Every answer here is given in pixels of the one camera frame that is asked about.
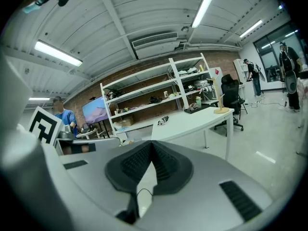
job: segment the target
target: man in blue shirt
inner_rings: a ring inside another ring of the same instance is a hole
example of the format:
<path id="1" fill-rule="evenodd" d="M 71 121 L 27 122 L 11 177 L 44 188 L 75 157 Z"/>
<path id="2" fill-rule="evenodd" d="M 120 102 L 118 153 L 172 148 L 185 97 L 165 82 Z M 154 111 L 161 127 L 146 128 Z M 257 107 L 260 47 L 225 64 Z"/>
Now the man in blue shirt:
<path id="1" fill-rule="evenodd" d="M 53 107 L 54 110 L 58 112 L 55 116 L 60 118 L 64 125 L 69 125 L 76 136 L 78 131 L 74 112 L 72 110 L 64 109 L 63 100 L 59 96 L 53 99 Z M 89 146 L 87 145 L 69 145 L 64 141 L 61 141 L 60 144 L 64 154 L 84 153 L 89 151 Z"/>

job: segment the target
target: blue shirt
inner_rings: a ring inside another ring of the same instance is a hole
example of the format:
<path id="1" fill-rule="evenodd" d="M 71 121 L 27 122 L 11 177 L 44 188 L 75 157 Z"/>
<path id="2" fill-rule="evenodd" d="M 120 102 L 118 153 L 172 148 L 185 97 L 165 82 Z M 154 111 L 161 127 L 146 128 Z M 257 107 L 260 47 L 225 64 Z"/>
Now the blue shirt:
<path id="1" fill-rule="evenodd" d="M 77 135 L 77 121 L 76 121 L 74 112 L 71 111 L 71 110 L 64 110 L 63 113 L 56 114 L 56 117 L 60 118 L 63 121 L 64 125 L 70 125 L 72 122 L 74 122 L 76 124 L 76 126 L 74 128 L 74 135 L 76 137 L 76 135 Z"/>

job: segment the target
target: wooden lamp base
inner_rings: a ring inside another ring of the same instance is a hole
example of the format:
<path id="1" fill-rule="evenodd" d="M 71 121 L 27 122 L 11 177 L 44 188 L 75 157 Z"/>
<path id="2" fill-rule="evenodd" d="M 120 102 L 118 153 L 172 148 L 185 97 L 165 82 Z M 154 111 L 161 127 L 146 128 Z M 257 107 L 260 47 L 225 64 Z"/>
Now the wooden lamp base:
<path id="1" fill-rule="evenodd" d="M 218 108 L 216 110 L 214 110 L 215 114 L 223 114 L 223 113 L 227 113 L 229 111 L 229 108 L 227 107 L 222 107 L 222 108 Z"/>

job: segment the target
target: window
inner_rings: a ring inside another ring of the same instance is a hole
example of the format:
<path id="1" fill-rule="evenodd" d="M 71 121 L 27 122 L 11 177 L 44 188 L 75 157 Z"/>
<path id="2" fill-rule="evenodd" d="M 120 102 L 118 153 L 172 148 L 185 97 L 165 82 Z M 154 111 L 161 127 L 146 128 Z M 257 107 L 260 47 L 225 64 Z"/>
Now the window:
<path id="1" fill-rule="evenodd" d="M 304 45 L 301 45 L 300 32 L 294 23 L 287 23 L 254 43 L 264 66 L 267 82 L 280 80 L 279 53 L 280 41 L 292 47 L 305 63 Z"/>

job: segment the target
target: ceiling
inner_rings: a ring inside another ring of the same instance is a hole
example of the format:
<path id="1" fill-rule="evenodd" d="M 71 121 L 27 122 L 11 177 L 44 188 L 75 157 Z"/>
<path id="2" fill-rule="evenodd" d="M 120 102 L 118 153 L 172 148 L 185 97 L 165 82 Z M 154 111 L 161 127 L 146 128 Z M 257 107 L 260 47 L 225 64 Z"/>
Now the ceiling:
<path id="1" fill-rule="evenodd" d="M 89 85 L 92 78 L 105 77 L 140 61 L 131 46 L 136 38 L 177 32 L 187 43 L 186 50 L 190 44 L 240 46 L 258 34 L 239 37 L 257 20 L 265 22 L 260 26 L 260 31 L 265 31 L 289 19 L 286 12 L 278 11 L 278 0 L 212 0 L 199 27 L 192 29 L 200 3 L 201 0 L 69 0 L 59 7 L 57 0 L 50 0 L 29 14 L 17 12 L 7 24 L 1 44 L 9 61 L 34 91 L 33 96 L 51 93 L 50 96 L 71 97 Z M 184 26 L 189 27 L 188 32 L 181 31 Z M 34 50 L 38 39 L 81 59 L 83 64 L 74 67 Z"/>

